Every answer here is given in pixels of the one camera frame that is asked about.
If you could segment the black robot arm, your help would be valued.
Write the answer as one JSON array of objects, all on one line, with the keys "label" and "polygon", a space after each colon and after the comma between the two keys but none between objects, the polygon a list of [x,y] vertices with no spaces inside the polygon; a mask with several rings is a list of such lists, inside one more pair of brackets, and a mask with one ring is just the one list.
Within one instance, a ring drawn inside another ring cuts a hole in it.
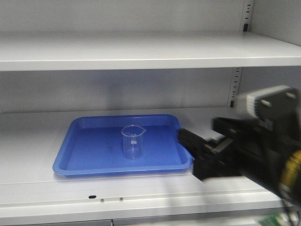
[{"label": "black robot arm", "polygon": [[215,141],[186,130],[177,141],[193,156],[199,180],[245,176],[283,202],[301,204],[301,127],[297,115],[276,121],[214,118]]}]

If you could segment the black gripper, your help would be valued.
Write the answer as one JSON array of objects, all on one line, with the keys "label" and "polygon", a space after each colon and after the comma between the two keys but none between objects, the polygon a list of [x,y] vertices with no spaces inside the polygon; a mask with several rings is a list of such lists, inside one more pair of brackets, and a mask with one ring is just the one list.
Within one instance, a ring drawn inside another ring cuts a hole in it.
[{"label": "black gripper", "polygon": [[177,141],[194,158],[192,174],[207,178],[243,175],[253,181],[300,181],[301,126],[298,115],[276,120],[213,118],[212,130],[230,139],[219,153],[217,143],[186,130]]}]

